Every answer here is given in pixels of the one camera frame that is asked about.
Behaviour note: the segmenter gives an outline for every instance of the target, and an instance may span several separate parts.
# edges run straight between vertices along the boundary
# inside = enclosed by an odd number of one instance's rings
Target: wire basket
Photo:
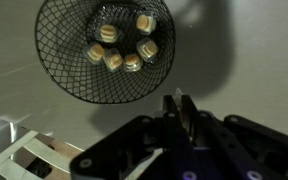
[[[136,17],[147,10],[158,22],[149,36],[160,49],[154,63],[145,63],[138,72],[112,73],[83,55],[82,49],[95,41],[96,28],[108,20],[124,38],[103,46],[118,48],[123,57],[135,53],[143,38]],[[35,40],[52,80],[69,94],[99,104],[132,102],[153,92],[170,71],[175,53],[175,28],[163,0],[46,0],[37,16]]]

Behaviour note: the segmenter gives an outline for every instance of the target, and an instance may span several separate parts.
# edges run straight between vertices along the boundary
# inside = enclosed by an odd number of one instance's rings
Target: small pastry
[[[155,30],[156,20],[152,15],[146,14],[141,14],[137,18],[136,27],[144,34],[150,34],[152,31]]]
[[[99,61],[102,59],[103,55],[105,53],[105,50],[100,44],[94,44],[91,46],[90,50],[87,52],[87,54],[94,60]]]
[[[138,71],[141,69],[142,61],[137,54],[131,54],[125,57],[124,70],[126,72]]]
[[[114,26],[103,25],[100,28],[102,40],[108,43],[114,43],[117,39],[117,30]]]
[[[144,61],[152,62],[153,58],[158,52],[158,47],[153,40],[145,38],[138,42],[137,51]]]
[[[116,71],[123,64],[123,58],[117,49],[107,50],[104,55],[104,61],[110,71]]]

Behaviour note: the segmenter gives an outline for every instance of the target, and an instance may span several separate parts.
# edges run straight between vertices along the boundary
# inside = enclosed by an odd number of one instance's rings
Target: gray background
[[[165,82],[130,104],[94,105],[61,90],[35,50],[42,0],[0,0],[0,118],[86,148],[176,88],[217,117],[239,114],[288,134],[288,1],[166,0],[176,26]]]

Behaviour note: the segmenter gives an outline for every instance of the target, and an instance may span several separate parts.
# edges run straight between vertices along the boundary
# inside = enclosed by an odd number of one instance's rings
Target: basket rim
[[[82,100],[84,102],[87,102],[87,103],[92,103],[92,104],[102,104],[102,105],[116,105],[116,104],[126,104],[126,103],[131,103],[131,102],[135,102],[137,100],[140,100],[146,96],[148,96],[149,94],[153,93],[159,86],[161,86],[163,84],[163,82],[165,81],[165,79],[168,77],[168,74],[170,73],[171,69],[172,69],[172,66],[173,66],[173,63],[174,63],[174,59],[175,59],[175,53],[176,53],[176,29],[175,29],[175,25],[174,25],[174,21],[173,21],[173,17],[172,17],[172,14],[171,14],[171,11],[169,10],[168,6],[166,5],[165,1],[164,0],[159,0],[163,5],[164,7],[166,8],[166,11],[168,12],[168,14],[170,15],[170,23],[174,29],[173,31],[173,37],[174,37],[174,46],[173,46],[173,52],[172,53],[172,57],[171,57],[171,61],[170,61],[170,68],[168,68],[168,70],[166,71],[166,74],[163,78],[161,78],[161,81],[158,85],[155,85],[154,88],[152,88],[151,91],[149,91],[148,93],[142,95],[140,98],[134,98],[133,100],[127,100],[125,102],[112,102],[112,103],[104,103],[104,102],[95,102],[95,101],[91,101],[91,100],[86,100],[86,99],[83,99],[73,93],[71,93],[70,91],[68,91],[65,87],[63,87],[55,78],[54,76],[50,73],[49,71],[49,68],[47,68],[44,64],[44,59],[41,57],[41,51],[40,49],[38,48],[38,43],[39,41],[37,40],[37,34],[38,34],[38,30],[37,30],[37,27],[39,25],[39,19],[41,17],[41,11],[44,9],[44,7],[46,6],[46,4],[51,1],[51,0],[44,0],[44,2],[42,3],[41,7],[39,8],[38,12],[37,12],[37,16],[36,16],[36,19],[35,19],[35,27],[34,27],[34,40],[35,40],[35,48],[36,48],[36,51],[37,51],[37,55],[38,55],[38,58],[40,60],[40,63],[42,64],[46,74],[52,79],[53,82],[56,83],[57,86],[59,86],[61,89],[63,89],[65,92],[67,92],[68,94],[70,94],[71,96],[79,99],[79,100]]]

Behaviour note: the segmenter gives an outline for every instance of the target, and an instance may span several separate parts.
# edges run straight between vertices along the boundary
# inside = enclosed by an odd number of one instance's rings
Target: black wire basket
[[[136,17],[152,11],[156,30],[149,35],[159,47],[154,63],[138,72],[110,72],[105,64],[93,65],[83,48],[95,41],[96,28],[107,20],[124,38],[106,48],[122,54],[136,52],[143,35]],[[119,104],[138,100],[153,92],[169,73],[175,53],[175,28],[163,0],[46,0],[35,25],[39,59],[52,80],[69,94],[91,103]]]

